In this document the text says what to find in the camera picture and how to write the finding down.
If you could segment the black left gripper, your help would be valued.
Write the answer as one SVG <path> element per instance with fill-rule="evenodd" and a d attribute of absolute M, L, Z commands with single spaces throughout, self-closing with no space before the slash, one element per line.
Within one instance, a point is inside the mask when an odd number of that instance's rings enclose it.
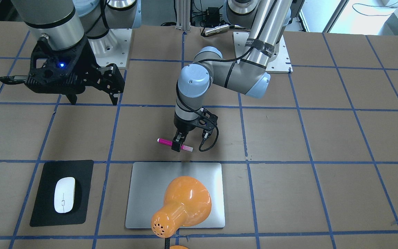
<path fill-rule="evenodd" d="M 191 151 L 191 147 L 184 145 L 186 136 L 195 128 L 203 129 L 202 138 L 207 140 L 213 131 L 218 132 L 218 117 L 207 109 L 199 109 L 197 112 L 186 112 L 181 108 L 175 108 L 174 125 L 177 128 L 172 139 L 171 149 L 176 152 L 181 150 Z"/>

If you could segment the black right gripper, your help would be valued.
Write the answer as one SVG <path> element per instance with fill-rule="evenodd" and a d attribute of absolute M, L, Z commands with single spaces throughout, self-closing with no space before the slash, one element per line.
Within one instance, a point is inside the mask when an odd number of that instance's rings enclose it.
<path fill-rule="evenodd" d="M 48 35 L 41 35 L 31 53 L 25 86 L 35 93 L 63 94 L 76 105 L 77 94 L 93 86 L 117 105 L 125 80 L 115 63 L 99 67 L 86 35 L 68 49 L 53 50 Z"/>

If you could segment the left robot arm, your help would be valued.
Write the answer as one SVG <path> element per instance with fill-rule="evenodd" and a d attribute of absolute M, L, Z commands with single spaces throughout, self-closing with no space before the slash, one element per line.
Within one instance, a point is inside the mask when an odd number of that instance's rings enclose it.
<path fill-rule="evenodd" d="M 223 59 L 215 47 L 204 47 L 191 64 L 182 68 L 176 83 L 174 125 L 177 132 L 171 149 L 181 151 L 189 132 L 203 130 L 202 141 L 216 132 L 217 116 L 203 107 L 203 100 L 212 84 L 253 97 L 262 98 L 270 74 L 268 63 L 274 60 L 286 22 L 291 15 L 291 0 L 227 0 L 226 19 L 250 30 L 242 44 L 244 54 Z"/>

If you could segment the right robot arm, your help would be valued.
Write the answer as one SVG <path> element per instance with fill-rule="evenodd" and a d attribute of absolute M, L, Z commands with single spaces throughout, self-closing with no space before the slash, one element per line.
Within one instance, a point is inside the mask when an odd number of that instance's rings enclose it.
<path fill-rule="evenodd" d="M 27 75 L 0 77 L 7 85 L 24 84 L 35 93 L 77 95 L 94 87 L 117 105 L 124 92 L 120 73 L 124 56 L 114 30 L 142 23 L 140 0 L 13 0 L 13 6 L 37 39 Z"/>

